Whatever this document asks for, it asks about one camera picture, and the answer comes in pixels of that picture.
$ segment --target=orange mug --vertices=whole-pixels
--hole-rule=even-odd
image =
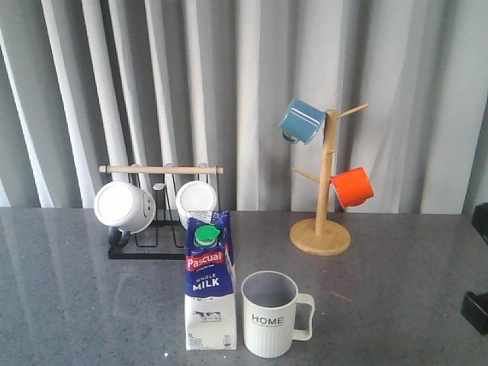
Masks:
[[[342,208],[359,206],[374,196],[373,188],[364,168],[356,168],[337,174],[330,180],[334,185]]]

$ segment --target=granite countertop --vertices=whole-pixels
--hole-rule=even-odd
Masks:
[[[486,364],[486,338],[460,313],[466,291],[488,292],[469,217],[333,213],[352,244],[321,257],[288,238],[311,216],[232,212],[238,349],[190,352],[183,261],[108,259],[93,210],[2,208],[0,364]],[[271,361],[246,349],[240,319],[240,283],[264,269],[316,301],[312,339]]]

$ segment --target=green cap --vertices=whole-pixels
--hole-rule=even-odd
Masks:
[[[203,225],[195,230],[195,244],[198,246],[213,246],[220,234],[214,225]]]

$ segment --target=pascual milk carton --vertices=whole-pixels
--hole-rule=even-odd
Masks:
[[[236,349],[230,213],[192,213],[185,243],[186,349]]]

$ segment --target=white curtain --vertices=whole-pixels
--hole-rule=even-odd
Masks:
[[[298,97],[371,104],[339,122],[334,174],[363,166],[375,191],[347,211],[470,213],[488,201],[487,15],[484,0],[0,0],[0,206],[92,207],[127,179],[98,166],[135,163],[224,167],[223,209],[314,211],[319,185],[291,168],[318,176],[322,141],[278,128]],[[172,197],[194,177],[174,178]]]

